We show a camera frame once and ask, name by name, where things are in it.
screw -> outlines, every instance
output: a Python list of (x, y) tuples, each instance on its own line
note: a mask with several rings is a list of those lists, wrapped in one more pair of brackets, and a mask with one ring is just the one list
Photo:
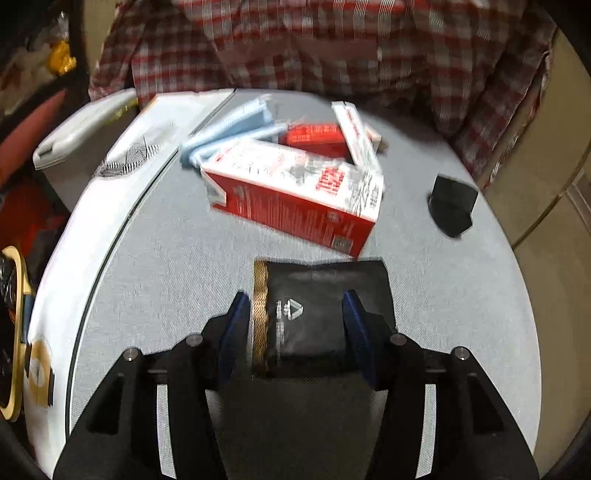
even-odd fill
[(125, 358), (126, 361), (131, 362), (135, 360), (135, 358), (138, 356), (138, 353), (139, 350), (136, 347), (131, 347), (123, 352), (123, 358)]
[(460, 360), (468, 360), (470, 358), (470, 351), (462, 346), (457, 347), (453, 352)]
[(189, 335), (185, 341), (188, 346), (199, 346), (201, 345), (201, 342), (203, 342), (203, 337), (198, 333), (194, 333)]
[(390, 343), (396, 346), (403, 346), (407, 342), (407, 338), (402, 333), (395, 333), (390, 337)]

container lid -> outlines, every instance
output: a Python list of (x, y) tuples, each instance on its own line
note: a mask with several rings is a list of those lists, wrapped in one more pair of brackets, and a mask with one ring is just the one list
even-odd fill
[(119, 111), (136, 101), (135, 89), (130, 88), (87, 103), (39, 144), (33, 153), (35, 169), (41, 170), (64, 161)]

black object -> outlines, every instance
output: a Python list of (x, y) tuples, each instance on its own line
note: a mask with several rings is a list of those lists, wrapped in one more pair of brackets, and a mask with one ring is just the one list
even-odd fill
[(2, 480), (48, 480), (19, 442), (11, 425), (0, 414), (0, 478)]
[(478, 190), (467, 183), (438, 175), (429, 195), (429, 213), (443, 233), (458, 238), (472, 226)]
[(569, 39), (591, 76), (591, 4), (564, 0), (538, 0), (538, 3)]
[(14, 324), (4, 301), (0, 299), (0, 406), (10, 401), (12, 388), (12, 359), (14, 357)]
[(17, 309), (17, 266), (14, 260), (0, 252), (0, 296), (6, 308)]
[(343, 297), (343, 317), (363, 376), (388, 390), (366, 480), (416, 477), (425, 384), (437, 385), (435, 453), (429, 480), (538, 480), (530, 449), (511, 412), (473, 353), (421, 349), (401, 334), (386, 338), (379, 316), (354, 291)]
[(166, 479), (156, 427), (156, 387), (168, 385), (170, 440), (177, 479), (226, 479), (205, 390), (230, 379), (246, 343), (248, 296), (236, 294), (172, 350), (143, 355), (129, 348), (115, 362), (78, 419), (57, 462), (56, 480)]
[(257, 261), (255, 275), (259, 267), (267, 271), (266, 318), (255, 319), (255, 325), (267, 324), (266, 335), (255, 335), (255, 342), (267, 341), (264, 364), (254, 365), (261, 376), (323, 377), (356, 369), (342, 313), (343, 294), (352, 288), (387, 319), (390, 333), (395, 331), (388, 271), (381, 260), (316, 265)]
[(583, 422), (558, 462), (544, 475), (544, 480), (580, 480), (591, 472), (591, 413)]

white logo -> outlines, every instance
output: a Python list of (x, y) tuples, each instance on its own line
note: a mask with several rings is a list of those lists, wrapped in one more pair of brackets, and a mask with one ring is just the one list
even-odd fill
[(289, 299), (287, 300), (287, 303), (283, 305), (283, 313), (285, 313), (288, 320), (295, 320), (304, 313), (304, 307), (294, 299)]

gold braided trim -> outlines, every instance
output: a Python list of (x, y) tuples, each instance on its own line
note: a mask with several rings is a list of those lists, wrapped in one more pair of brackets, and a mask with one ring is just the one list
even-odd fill
[(255, 260), (255, 288), (252, 299), (252, 368), (255, 372), (265, 372), (265, 351), (267, 350), (267, 314), (269, 272), (267, 262)]

